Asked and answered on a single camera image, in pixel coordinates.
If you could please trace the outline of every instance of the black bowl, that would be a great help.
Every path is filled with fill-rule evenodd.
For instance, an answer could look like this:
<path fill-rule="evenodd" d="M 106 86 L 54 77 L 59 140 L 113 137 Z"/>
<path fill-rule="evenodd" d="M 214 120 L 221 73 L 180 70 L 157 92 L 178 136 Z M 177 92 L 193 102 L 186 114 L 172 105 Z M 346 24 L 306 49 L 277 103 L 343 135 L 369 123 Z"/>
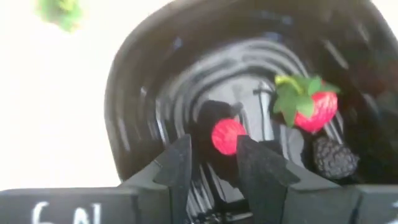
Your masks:
<path fill-rule="evenodd" d="M 192 217 L 242 215 L 248 207 L 235 158 L 217 162 L 216 152 L 204 153 L 212 146 L 199 142 L 208 133 L 198 133 L 197 117 L 207 100 L 241 102 L 251 137 L 283 145 L 292 129 L 262 110 L 274 75 L 283 73 L 321 75 L 341 88 L 339 113 L 320 134 L 361 160 L 356 178 L 339 184 L 396 184 L 397 58 L 395 37 L 368 1 L 176 0 L 133 30 L 109 74 L 105 117 L 119 176 L 128 179 L 190 133 Z M 311 170 L 314 136 L 299 133 L 300 149 L 297 142 L 280 148 L 299 153 L 297 162 Z"/>

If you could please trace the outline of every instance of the strawberry leaves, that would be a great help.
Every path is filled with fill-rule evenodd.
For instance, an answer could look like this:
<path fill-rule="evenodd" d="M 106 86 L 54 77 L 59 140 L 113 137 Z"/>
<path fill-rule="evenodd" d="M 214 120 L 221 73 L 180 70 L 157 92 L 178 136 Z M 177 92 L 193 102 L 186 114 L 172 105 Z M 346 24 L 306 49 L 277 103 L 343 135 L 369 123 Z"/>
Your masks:
<path fill-rule="evenodd" d="M 307 93 L 308 95 L 312 96 L 314 93 L 318 92 L 319 89 L 322 86 L 322 79 L 320 77 L 315 77 L 313 80 L 311 80 Z"/>
<path fill-rule="evenodd" d="M 320 77 L 305 78 L 300 76 L 276 76 L 278 98 L 273 108 L 274 113 L 282 113 L 288 126 L 293 126 L 297 113 L 311 118 L 315 110 L 312 96 L 320 91 L 340 90 L 324 82 Z"/>
<path fill-rule="evenodd" d="M 306 118 L 310 118 L 313 114 L 315 104 L 311 96 L 298 96 L 296 99 L 296 110 L 304 115 Z"/>

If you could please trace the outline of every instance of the strawberry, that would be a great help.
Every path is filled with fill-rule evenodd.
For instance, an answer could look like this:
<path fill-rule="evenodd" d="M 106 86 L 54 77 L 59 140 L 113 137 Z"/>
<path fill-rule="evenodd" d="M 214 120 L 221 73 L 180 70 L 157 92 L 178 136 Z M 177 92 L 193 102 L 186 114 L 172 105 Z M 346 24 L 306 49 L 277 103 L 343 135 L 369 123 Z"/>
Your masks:
<path fill-rule="evenodd" d="M 337 112 L 337 87 L 321 78 L 276 76 L 274 112 L 281 112 L 288 126 L 315 133 Z"/>

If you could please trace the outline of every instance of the white surface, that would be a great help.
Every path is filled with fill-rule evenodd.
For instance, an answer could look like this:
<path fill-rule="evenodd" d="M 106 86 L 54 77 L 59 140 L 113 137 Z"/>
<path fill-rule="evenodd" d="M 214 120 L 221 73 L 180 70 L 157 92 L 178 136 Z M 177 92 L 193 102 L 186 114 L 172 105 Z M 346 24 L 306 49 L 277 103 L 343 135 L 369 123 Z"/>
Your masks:
<path fill-rule="evenodd" d="M 109 66 L 167 1 L 94 1 L 74 35 L 42 23 L 28 0 L 0 1 L 0 190 L 119 184 L 103 118 Z M 389 1 L 377 5 L 398 34 Z"/>

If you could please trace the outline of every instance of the blackberry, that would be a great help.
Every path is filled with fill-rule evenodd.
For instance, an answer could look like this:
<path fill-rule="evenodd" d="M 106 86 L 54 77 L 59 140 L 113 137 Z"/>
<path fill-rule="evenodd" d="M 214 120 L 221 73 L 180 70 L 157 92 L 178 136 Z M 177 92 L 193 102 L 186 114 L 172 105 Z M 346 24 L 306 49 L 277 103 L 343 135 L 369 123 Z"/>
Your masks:
<path fill-rule="evenodd" d="M 359 157 L 337 141 L 322 137 L 313 143 L 315 167 L 328 179 L 341 179 L 354 174 Z"/>

